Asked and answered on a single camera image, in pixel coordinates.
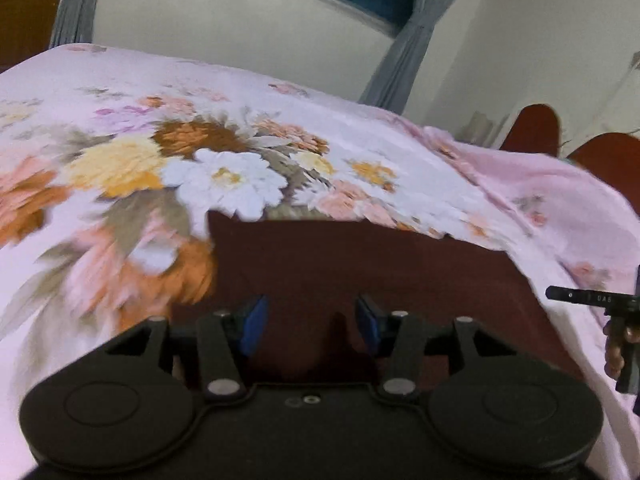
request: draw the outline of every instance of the black device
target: black device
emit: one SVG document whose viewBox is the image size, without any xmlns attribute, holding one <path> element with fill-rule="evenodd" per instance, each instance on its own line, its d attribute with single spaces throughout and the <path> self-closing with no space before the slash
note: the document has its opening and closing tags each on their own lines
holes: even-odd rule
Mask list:
<svg viewBox="0 0 640 480">
<path fill-rule="evenodd" d="M 470 318 L 434 326 L 366 296 L 355 314 L 388 358 L 376 385 L 247 387 L 265 297 L 194 326 L 147 319 L 27 394 L 20 426 L 40 464 L 27 479 L 596 479 L 583 463 L 603 414 L 585 384 Z M 431 391 L 425 355 L 449 359 Z"/>
<path fill-rule="evenodd" d="M 550 286 L 546 290 L 546 296 L 550 300 L 605 309 L 605 315 L 611 316 L 610 336 L 621 342 L 622 357 L 625 360 L 620 377 L 616 381 L 616 391 L 638 396 L 640 394 L 640 344 L 625 341 L 625 330 L 627 326 L 640 326 L 640 267 L 636 277 L 635 295 Z M 634 413 L 640 416 L 640 397 L 636 400 Z"/>
</svg>

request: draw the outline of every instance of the finger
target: finger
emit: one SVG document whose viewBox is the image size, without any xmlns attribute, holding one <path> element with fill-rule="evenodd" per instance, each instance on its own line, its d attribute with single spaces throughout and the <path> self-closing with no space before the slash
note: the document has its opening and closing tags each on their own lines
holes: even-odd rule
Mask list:
<svg viewBox="0 0 640 480">
<path fill-rule="evenodd" d="M 615 370 L 622 370 L 622 368 L 625 367 L 625 360 L 620 356 L 612 358 L 607 357 L 605 359 L 605 362 L 607 365 L 609 365 L 609 367 Z"/>
<path fill-rule="evenodd" d="M 613 339 L 607 337 L 604 355 L 607 363 L 615 362 L 622 359 L 622 348 Z"/>
<path fill-rule="evenodd" d="M 637 327 L 637 326 L 626 327 L 625 339 L 630 343 L 640 343 L 640 327 Z"/>
<path fill-rule="evenodd" d="M 612 367 L 609 365 L 609 363 L 607 363 L 604 367 L 604 373 L 606 373 L 609 377 L 615 380 L 618 380 L 618 378 L 620 377 L 621 371 L 622 371 L 622 368 Z"/>
</svg>

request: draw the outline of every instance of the hand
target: hand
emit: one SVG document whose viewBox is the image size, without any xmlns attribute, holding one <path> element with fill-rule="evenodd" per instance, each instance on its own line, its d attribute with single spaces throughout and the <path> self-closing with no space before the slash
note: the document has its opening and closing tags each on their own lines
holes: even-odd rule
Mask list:
<svg viewBox="0 0 640 480">
<path fill-rule="evenodd" d="M 607 336 L 606 350 L 604 359 L 607 364 L 604 367 L 605 373 L 612 379 L 618 379 L 620 372 L 625 366 L 625 360 L 622 358 L 622 341 L 618 338 L 611 337 L 611 322 L 609 321 L 604 327 L 604 334 Z M 629 343 L 640 343 L 640 327 L 628 326 L 625 330 L 625 340 Z"/>
</svg>

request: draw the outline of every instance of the orange flower print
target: orange flower print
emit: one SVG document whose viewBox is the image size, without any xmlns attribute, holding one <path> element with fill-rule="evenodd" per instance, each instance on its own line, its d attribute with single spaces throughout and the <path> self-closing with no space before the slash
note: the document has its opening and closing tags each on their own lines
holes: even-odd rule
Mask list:
<svg viewBox="0 0 640 480">
<path fill-rule="evenodd" d="M 183 156 L 193 159 L 193 155 L 201 148 L 209 148 L 214 152 L 244 153 L 251 146 L 238 135 L 238 126 L 224 120 L 204 120 L 196 118 L 184 123 L 182 121 L 165 121 L 161 123 L 153 135 L 164 156 Z"/>
<path fill-rule="evenodd" d="M 474 237 L 489 238 L 489 235 L 487 234 L 488 225 L 483 217 L 477 214 L 471 214 L 465 224 Z"/>
<path fill-rule="evenodd" d="M 41 229 L 47 210 L 69 197 L 67 187 L 50 185 L 55 177 L 55 171 L 34 157 L 0 174 L 0 247 Z"/>
<path fill-rule="evenodd" d="M 301 126 L 295 124 L 279 124 L 272 119 L 263 119 L 254 124 L 258 131 L 281 139 L 290 140 L 290 143 L 300 150 L 324 155 L 329 151 L 326 140 L 310 134 Z"/>
<path fill-rule="evenodd" d="M 354 160 L 350 160 L 349 165 L 358 178 L 391 193 L 396 190 L 393 183 L 396 174 L 391 168 L 377 162 L 357 162 Z"/>
<path fill-rule="evenodd" d="M 63 283 L 66 304 L 76 316 L 113 311 L 120 331 L 148 316 L 169 316 L 172 304 L 194 304 L 213 288 L 211 245 L 178 236 L 157 212 L 129 256 L 102 225 L 79 232 L 73 244 L 85 252 Z"/>
<path fill-rule="evenodd" d="M 157 95 L 143 97 L 138 99 L 137 102 L 139 105 L 146 106 L 147 108 L 159 108 L 164 105 L 162 98 Z"/>
</svg>

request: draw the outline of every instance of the gray curtain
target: gray curtain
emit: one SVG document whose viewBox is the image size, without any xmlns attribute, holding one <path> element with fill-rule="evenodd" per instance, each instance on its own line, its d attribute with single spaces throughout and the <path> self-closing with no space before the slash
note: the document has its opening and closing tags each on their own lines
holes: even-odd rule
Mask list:
<svg viewBox="0 0 640 480">
<path fill-rule="evenodd" d="M 453 1 L 414 0 L 414 13 L 378 66 L 360 98 L 362 104 L 402 114 L 433 28 Z"/>
<path fill-rule="evenodd" d="M 56 13 L 49 48 L 67 43 L 91 43 L 97 0 L 62 0 Z"/>
</svg>

